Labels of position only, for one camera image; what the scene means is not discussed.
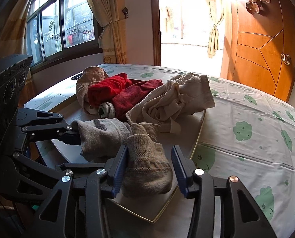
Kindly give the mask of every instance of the window pane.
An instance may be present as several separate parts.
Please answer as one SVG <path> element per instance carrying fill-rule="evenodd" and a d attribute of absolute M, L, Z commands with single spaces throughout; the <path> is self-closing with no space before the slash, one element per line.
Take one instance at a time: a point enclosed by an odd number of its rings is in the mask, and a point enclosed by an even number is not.
<path fill-rule="evenodd" d="M 93 15 L 86 0 L 64 0 L 64 31 L 67 47 L 94 40 Z"/>
<path fill-rule="evenodd" d="M 32 2 L 30 10 L 29 10 L 29 15 L 32 15 L 33 12 L 37 11 L 37 9 L 41 7 L 47 1 L 48 0 L 35 0 L 34 2 Z"/>
<path fill-rule="evenodd" d="M 59 31 L 59 0 L 42 11 L 42 37 L 45 57 L 62 50 Z"/>
<path fill-rule="evenodd" d="M 37 33 L 37 16 L 27 24 L 26 38 L 27 54 L 33 56 L 33 65 L 41 61 L 40 45 Z"/>

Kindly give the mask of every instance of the beige curtain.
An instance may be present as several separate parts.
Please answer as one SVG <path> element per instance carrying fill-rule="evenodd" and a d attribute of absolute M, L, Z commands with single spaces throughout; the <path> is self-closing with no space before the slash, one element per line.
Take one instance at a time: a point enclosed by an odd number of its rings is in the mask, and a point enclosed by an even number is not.
<path fill-rule="evenodd" d="M 12 54 L 26 53 L 26 20 L 32 0 L 18 0 L 3 27 L 0 37 L 0 59 Z M 19 105 L 35 97 L 36 91 L 30 70 L 19 98 Z"/>
<path fill-rule="evenodd" d="M 220 0 L 220 11 L 218 12 L 220 14 L 219 17 L 217 17 L 217 3 L 216 0 L 206 0 L 206 3 L 209 7 L 210 11 L 210 18 L 213 22 L 213 27 L 211 29 L 210 35 L 209 35 L 209 42 L 208 42 L 208 57 L 213 58 L 216 54 L 216 50 L 219 49 L 219 32 L 217 30 L 217 26 L 223 21 L 224 19 L 224 6 L 223 6 L 223 0 Z"/>
<path fill-rule="evenodd" d="M 87 0 L 98 23 L 103 27 L 99 45 L 104 63 L 126 63 L 126 27 L 124 0 Z"/>

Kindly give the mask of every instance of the window sill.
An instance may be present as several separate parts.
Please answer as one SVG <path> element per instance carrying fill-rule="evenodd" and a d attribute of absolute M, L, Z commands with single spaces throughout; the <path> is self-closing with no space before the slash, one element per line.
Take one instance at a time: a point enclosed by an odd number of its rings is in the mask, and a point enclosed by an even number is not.
<path fill-rule="evenodd" d="M 60 51 L 50 56 L 50 58 L 47 61 L 41 62 L 32 66 L 31 74 L 35 74 L 39 71 L 42 71 L 51 66 L 57 65 L 59 63 L 63 63 L 63 62 L 70 61 L 83 56 L 94 55 L 99 53 L 102 53 L 102 48 L 99 48 L 98 43 L 87 44 L 87 45 L 85 43 L 85 45 L 79 44 L 74 47 L 66 48 L 63 51 Z"/>

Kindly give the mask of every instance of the door knob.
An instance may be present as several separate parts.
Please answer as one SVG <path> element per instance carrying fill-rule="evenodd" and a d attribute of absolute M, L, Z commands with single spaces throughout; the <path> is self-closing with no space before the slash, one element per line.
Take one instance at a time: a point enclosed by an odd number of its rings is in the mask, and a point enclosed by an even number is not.
<path fill-rule="evenodd" d="M 281 60 L 286 64 L 291 64 L 291 57 L 289 55 L 281 54 Z"/>

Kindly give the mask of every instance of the orange wooden door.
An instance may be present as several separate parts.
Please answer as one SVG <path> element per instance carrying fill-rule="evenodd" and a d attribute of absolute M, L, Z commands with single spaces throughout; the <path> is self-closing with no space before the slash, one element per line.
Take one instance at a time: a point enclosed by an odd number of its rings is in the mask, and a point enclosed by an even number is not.
<path fill-rule="evenodd" d="M 260 14 L 250 14 L 246 2 L 232 4 L 233 32 L 238 35 L 228 79 L 288 101 L 295 79 L 295 8 L 289 0 L 271 0 L 262 3 Z M 282 53 L 291 57 L 290 65 L 281 60 Z"/>

